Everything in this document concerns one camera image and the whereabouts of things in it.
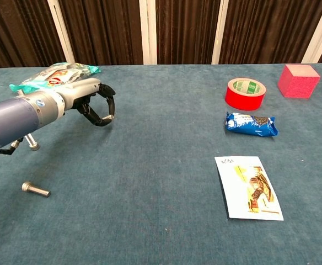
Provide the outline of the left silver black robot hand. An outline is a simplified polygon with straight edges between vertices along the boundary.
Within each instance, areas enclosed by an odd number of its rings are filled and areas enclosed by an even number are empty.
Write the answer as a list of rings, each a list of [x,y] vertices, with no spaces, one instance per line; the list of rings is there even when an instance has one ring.
[[[95,126],[106,126],[114,119],[115,91],[107,84],[102,84],[97,78],[87,78],[62,85],[56,88],[55,92],[63,98],[65,110],[78,110]],[[105,98],[108,103],[109,115],[104,118],[101,118],[89,105],[90,98],[96,94]]]

